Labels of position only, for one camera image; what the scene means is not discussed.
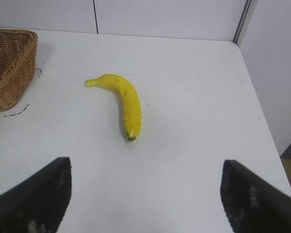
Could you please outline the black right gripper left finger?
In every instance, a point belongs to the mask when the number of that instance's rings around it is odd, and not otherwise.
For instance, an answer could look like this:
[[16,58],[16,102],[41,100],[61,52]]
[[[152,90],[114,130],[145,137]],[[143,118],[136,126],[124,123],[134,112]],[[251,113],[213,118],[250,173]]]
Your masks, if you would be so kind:
[[0,233],[55,233],[72,194],[71,162],[58,157],[0,195]]

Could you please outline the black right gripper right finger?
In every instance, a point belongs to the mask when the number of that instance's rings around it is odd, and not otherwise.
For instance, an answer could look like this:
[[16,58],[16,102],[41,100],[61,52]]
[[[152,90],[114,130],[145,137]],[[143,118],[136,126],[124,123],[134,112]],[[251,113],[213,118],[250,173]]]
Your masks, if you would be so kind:
[[235,233],[291,233],[291,197],[236,160],[223,164],[220,196]]

